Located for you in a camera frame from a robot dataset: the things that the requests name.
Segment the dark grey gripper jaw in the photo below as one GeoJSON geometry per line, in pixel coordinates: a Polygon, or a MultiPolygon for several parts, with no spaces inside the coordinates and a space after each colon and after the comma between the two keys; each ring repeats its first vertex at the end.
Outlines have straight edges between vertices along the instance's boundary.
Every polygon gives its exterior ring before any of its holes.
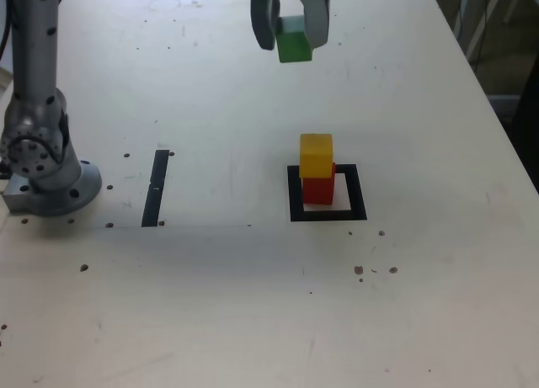
{"type": "Polygon", "coordinates": [[[280,0],[250,0],[250,17],[253,33],[261,49],[273,50],[280,0]]]}

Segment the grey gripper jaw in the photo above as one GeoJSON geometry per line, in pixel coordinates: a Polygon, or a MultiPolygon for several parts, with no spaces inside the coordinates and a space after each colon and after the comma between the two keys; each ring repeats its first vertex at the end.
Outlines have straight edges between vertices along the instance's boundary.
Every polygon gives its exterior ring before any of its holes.
{"type": "Polygon", "coordinates": [[[328,41],[329,0],[299,0],[302,15],[280,17],[278,28],[281,33],[297,32],[306,37],[311,50],[328,41]]]}

